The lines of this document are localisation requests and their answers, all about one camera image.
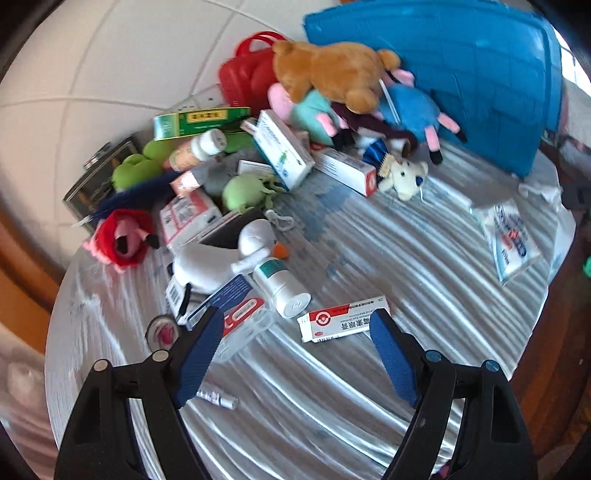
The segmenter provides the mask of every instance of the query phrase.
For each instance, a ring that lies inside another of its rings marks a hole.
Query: red and white box
[[[385,296],[307,313],[297,319],[301,341],[318,343],[366,332],[369,330],[369,317],[377,309],[386,309],[390,313]]]
[[[211,198],[202,189],[193,190],[160,210],[164,241],[176,255],[183,245],[220,218],[222,213]]]
[[[312,145],[312,156],[316,162],[314,168],[361,195],[369,197],[378,189],[375,167],[361,159],[336,151],[334,148],[324,147],[318,150],[318,145]]]

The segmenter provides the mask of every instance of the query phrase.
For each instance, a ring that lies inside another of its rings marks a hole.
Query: blue plush toy
[[[405,70],[393,72],[395,79],[400,78],[405,83],[392,82],[386,90],[392,99],[394,112],[386,96],[380,98],[378,105],[379,116],[393,127],[405,129],[415,134],[419,142],[427,142],[430,157],[434,164],[440,164],[441,156],[437,131],[439,125],[451,130],[461,140],[466,142],[466,136],[460,126],[451,117],[442,113],[429,95],[414,87],[414,76]]]

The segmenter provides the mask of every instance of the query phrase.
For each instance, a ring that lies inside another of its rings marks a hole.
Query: red plush toy
[[[120,209],[102,220],[83,246],[95,258],[106,265],[114,265],[117,272],[122,273],[142,263],[148,247],[158,249],[160,242],[154,234],[149,213]]]

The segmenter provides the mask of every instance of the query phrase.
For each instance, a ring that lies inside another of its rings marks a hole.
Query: blue ribbon
[[[375,167],[375,169],[379,172],[379,169],[382,167],[382,162],[384,161],[384,157],[389,153],[388,147],[383,139],[378,139],[374,143],[372,143],[364,152],[363,160],[365,163],[370,164],[371,166]]]

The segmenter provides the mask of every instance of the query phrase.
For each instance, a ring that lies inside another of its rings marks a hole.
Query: white tablecloth
[[[366,199],[317,171],[276,210],[293,215],[290,271],[313,295],[312,307],[383,292],[399,326],[451,361],[496,359],[514,372],[544,305],[548,285],[574,235],[572,215],[460,148],[443,145],[424,201],[394,192]],[[556,169],[538,153],[527,179],[557,188]],[[472,204],[514,198],[543,259],[505,287]],[[46,387],[59,444],[79,388],[100,358],[143,361],[147,324],[166,310],[168,254],[152,253],[124,275],[79,251],[51,318]],[[235,411],[194,399],[182,409],[191,439],[214,479],[379,479],[412,410],[395,395],[370,338],[301,343],[295,320],[278,319],[206,379],[238,397]],[[150,478],[163,478],[141,405],[131,404]],[[438,465],[450,458],[461,418],[455,405]]]

